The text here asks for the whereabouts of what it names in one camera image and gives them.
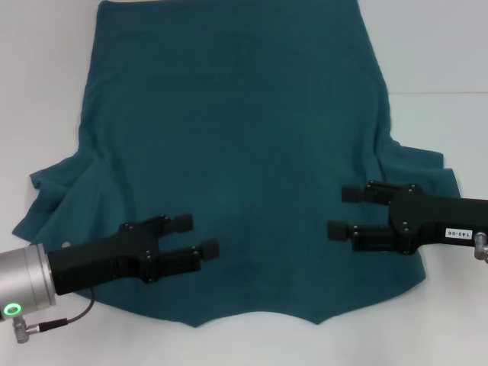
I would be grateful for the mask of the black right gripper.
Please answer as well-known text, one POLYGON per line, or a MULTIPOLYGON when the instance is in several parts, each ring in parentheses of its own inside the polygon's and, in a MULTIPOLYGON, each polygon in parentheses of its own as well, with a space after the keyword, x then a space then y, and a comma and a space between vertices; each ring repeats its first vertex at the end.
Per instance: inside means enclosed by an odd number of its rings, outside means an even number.
POLYGON ((350 241, 356 252, 412 254, 424 245, 474 247, 477 233, 488 236, 488 200, 436 197, 420 189, 378 181, 342 186, 342 202, 389 205, 389 226, 358 226, 329 220, 329 240, 350 241))

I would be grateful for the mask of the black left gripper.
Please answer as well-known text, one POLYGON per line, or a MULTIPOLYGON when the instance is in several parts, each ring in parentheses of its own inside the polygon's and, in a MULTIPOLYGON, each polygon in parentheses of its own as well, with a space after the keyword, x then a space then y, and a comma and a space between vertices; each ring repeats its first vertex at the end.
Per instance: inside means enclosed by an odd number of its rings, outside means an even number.
POLYGON ((55 292, 70 294, 120 278, 151 283, 200 271, 202 262, 220 257, 217 239, 159 254, 159 238, 193 229, 190 213, 158 215, 143 222, 126 223, 109 237, 49 252, 55 292))

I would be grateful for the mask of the blue t-shirt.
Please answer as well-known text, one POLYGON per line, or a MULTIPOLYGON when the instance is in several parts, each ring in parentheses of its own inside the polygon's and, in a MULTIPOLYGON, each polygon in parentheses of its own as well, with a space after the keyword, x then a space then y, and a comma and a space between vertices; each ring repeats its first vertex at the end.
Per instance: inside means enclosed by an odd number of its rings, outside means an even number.
POLYGON ((256 311, 319 324, 425 279, 417 254, 328 240, 328 220, 388 221, 386 207, 341 201, 370 180, 459 194, 440 153, 392 139, 356 0, 105 1, 78 150, 32 174, 39 194, 13 233, 53 250, 190 213, 193 231, 161 246, 215 237, 217 260, 101 285, 98 300, 189 326, 256 311))

